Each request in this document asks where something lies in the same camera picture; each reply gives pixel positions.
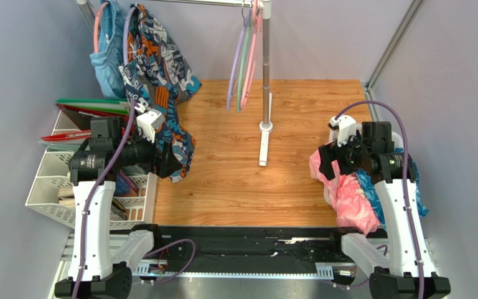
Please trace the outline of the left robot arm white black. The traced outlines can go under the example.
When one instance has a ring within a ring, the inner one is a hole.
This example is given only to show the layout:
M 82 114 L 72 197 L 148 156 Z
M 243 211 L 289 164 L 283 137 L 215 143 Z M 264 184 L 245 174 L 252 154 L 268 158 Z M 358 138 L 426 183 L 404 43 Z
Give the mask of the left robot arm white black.
M 69 164 L 75 199 L 75 245 L 68 277 L 55 284 L 56 298 L 127 298 L 133 270 L 162 239 L 155 224 L 129 231 L 115 254 L 110 252 L 110 217 L 121 168 L 140 164 L 149 173 L 166 178 L 181 169 L 170 142 L 159 149 L 157 129 L 164 117 L 145 113 L 136 119 L 136 141 L 127 143 L 131 120 L 120 116 L 94 118 Z

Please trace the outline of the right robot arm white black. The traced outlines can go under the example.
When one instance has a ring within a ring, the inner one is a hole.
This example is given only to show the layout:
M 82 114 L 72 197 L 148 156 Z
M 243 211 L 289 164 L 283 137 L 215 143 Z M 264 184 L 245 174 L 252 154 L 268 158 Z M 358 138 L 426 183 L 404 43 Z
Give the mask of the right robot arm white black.
M 387 121 L 333 121 L 319 147 L 320 172 L 332 180 L 367 173 L 379 197 L 389 246 L 384 256 L 362 233 L 344 233 L 342 253 L 368 276 L 372 298 L 445 298 L 448 278 L 438 274 L 424 240 L 416 200 L 416 172 L 409 154 L 396 150 Z

